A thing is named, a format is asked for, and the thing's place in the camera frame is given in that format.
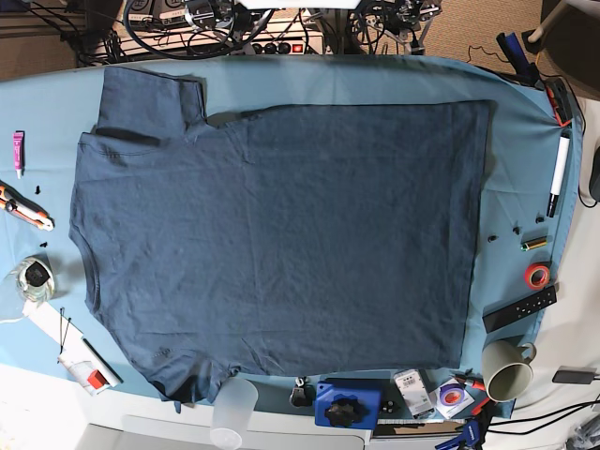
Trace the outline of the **dark blue T-shirt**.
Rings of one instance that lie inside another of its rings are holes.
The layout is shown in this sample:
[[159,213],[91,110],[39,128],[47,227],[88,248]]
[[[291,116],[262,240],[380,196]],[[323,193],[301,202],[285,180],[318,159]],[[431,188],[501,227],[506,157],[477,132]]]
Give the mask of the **dark blue T-shirt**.
[[457,368],[491,106],[301,105],[212,126],[110,67],[78,144],[85,303],[165,398],[244,372]]

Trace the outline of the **blue plastic box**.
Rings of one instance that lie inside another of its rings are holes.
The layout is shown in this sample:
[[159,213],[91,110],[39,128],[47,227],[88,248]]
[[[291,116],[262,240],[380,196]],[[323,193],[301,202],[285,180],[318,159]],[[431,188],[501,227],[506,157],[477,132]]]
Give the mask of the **blue plastic box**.
[[377,426],[382,396],[382,386],[374,380],[318,382],[314,400],[315,425],[373,430]]

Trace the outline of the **translucent plastic cup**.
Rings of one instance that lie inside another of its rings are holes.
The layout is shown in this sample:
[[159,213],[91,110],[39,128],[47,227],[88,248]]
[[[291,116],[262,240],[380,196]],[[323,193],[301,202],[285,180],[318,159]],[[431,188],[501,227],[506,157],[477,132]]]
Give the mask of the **translucent plastic cup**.
[[219,449],[240,449],[258,401],[257,388],[248,380],[232,377],[224,382],[213,403],[209,437]]

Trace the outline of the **white barcode label box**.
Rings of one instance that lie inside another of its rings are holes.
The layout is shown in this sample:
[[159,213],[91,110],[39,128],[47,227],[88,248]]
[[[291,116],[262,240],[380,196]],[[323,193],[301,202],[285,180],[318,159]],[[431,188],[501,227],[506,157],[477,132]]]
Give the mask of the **white barcode label box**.
[[429,418],[435,413],[435,407],[418,370],[400,371],[394,375],[393,380],[413,419]]

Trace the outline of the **black remote control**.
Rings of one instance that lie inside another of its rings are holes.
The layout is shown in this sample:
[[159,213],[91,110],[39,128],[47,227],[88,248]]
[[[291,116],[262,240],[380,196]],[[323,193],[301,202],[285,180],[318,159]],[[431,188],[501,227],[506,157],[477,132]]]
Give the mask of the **black remote control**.
[[483,324],[486,332],[490,334],[512,323],[528,318],[556,303],[556,288],[554,285],[550,285],[521,300],[485,314],[482,317]]

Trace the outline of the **purple orange disc packet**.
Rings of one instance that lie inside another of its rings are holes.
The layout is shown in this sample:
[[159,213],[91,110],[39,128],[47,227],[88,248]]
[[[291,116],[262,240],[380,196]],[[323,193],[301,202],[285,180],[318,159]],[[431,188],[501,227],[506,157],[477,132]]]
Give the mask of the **purple orange disc packet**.
[[471,406],[474,399],[462,383],[450,379],[432,393],[432,402],[442,417],[451,419]]

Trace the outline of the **yellow green battery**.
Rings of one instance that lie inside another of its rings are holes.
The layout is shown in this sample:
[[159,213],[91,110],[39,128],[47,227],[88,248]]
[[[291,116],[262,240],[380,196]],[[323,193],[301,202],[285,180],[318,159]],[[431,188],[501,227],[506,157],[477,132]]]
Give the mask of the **yellow green battery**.
[[520,249],[524,252],[527,252],[537,248],[542,248],[547,244],[548,239],[544,236],[523,242],[520,246]]

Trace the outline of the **red tape roll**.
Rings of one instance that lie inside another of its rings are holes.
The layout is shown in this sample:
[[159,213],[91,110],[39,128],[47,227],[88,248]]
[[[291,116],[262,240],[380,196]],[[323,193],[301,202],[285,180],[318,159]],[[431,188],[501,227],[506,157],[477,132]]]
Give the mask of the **red tape roll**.
[[524,279],[531,290],[541,290],[550,282],[550,270],[545,263],[533,263],[526,269]]

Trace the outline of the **light blue table cloth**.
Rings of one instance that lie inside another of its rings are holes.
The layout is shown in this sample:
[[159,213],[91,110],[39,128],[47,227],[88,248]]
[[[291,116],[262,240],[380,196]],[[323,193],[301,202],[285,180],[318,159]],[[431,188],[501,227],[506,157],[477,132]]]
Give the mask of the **light blue table cloth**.
[[[591,126],[576,121],[555,217],[536,224],[547,207],[560,128],[542,91],[519,86],[483,69],[435,57],[226,57],[206,61],[141,62],[139,69],[195,78],[205,90],[206,112],[228,113],[292,104],[442,103],[485,99],[494,106],[488,134],[478,254],[461,365],[479,369],[488,342],[481,316],[527,293],[523,274],[532,261],[558,266],[578,202],[582,138]],[[43,232],[1,217],[1,270],[23,258],[49,259],[56,305],[63,307],[101,356],[116,370],[128,394],[153,398],[157,391],[126,360],[84,303],[80,252],[68,236],[77,143],[98,119],[104,73],[72,69],[1,85],[1,139],[25,133],[26,173],[17,179],[12,155],[1,149],[1,177],[54,219]],[[531,251],[523,242],[547,245]]]

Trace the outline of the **grey green mug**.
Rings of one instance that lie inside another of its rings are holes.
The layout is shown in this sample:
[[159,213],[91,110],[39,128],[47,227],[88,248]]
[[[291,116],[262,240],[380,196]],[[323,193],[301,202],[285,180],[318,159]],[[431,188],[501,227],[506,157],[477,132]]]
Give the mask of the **grey green mug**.
[[482,375],[488,397],[495,402],[512,401],[533,381],[531,362],[537,349],[531,342],[514,346],[505,340],[489,343],[482,351]]

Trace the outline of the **white paper sheet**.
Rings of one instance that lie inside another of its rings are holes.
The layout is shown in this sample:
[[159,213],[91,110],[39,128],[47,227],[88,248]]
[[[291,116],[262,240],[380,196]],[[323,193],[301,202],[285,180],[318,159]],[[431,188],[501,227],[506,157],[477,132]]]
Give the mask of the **white paper sheet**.
[[67,317],[65,310],[52,307],[49,303],[43,303],[33,308],[27,318],[44,334],[58,344],[58,356],[67,353],[75,360],[99,361],[108,370],[111,386],[114,388],[123,382],[117,372],[99,355],[90,342],[85,338],[83,332],[77,328],[73,321]]

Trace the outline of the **white red tube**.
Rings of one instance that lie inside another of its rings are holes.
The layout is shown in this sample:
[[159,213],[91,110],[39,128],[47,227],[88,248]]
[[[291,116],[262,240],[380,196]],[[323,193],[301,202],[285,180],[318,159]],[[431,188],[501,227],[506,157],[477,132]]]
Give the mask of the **white red tube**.
[[111,386],[108,370],[99,361],[75,360],[63,352],[58,356],[57,362],[90,396],[95,396]]

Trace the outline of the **white marker pen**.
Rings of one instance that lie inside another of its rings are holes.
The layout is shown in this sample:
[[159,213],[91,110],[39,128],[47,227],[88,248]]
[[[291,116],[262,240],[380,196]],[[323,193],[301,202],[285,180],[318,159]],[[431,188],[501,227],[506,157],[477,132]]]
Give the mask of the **white marker pen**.
[[558,151],[555,161],[555,167],[552,177],[552,182],[549,191],[549,198],[547,204],[547,217],[553,218],[558,205],[558,200],[562,190],[563,177],[566,167],[566,161],[568,158],[568,151],[570,146],[570,135],[568,133],[562,133],[559,139]]

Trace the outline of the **clear tape roll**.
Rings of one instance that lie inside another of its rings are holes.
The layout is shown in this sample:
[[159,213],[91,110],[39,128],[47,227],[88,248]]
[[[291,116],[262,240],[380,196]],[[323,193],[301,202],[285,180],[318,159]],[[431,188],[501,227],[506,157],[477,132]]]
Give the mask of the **clear tape roll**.
[[41,259],[30,256],[19,262],[8,279],[24,302],[48,302],[54,296],[53,272]]

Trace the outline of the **orange utility knife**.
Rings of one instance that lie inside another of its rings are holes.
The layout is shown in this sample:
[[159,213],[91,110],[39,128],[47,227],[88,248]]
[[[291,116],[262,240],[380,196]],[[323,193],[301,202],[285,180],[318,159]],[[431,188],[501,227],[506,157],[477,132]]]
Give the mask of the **orange utility knife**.
[[1,183],[1,209],[39,230],[50,232],[54,229],[53,220],[43,209],[27,201],[16,190],[4,183]]

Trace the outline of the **orange black clamp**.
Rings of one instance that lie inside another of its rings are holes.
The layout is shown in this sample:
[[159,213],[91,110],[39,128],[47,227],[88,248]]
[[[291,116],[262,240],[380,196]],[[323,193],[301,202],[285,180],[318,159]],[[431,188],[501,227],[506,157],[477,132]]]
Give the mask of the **orange black clamp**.
[[560,78],[552,78],[545,80],[545,88],[559,126],[569,126],[573,119],[573,113],[566,85]]

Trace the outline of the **purple glue tube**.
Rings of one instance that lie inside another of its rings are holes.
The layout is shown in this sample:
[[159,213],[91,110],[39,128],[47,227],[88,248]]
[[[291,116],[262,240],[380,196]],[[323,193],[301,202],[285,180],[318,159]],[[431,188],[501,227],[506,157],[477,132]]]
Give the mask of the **purple glue tube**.
[[23,176],[23,149],[24,149],[24,132],[15,131],[12,136],[13,140],[13,162],[17,178]]

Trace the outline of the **black power adapter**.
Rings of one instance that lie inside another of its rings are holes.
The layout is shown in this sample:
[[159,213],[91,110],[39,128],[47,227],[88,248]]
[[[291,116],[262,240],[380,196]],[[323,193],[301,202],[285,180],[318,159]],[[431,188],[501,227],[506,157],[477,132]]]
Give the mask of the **black power adapter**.
[[565,368],[559,368],[552,378],[552,382],[558,384],[588,385],[598,380],[599,376],[594,371]]

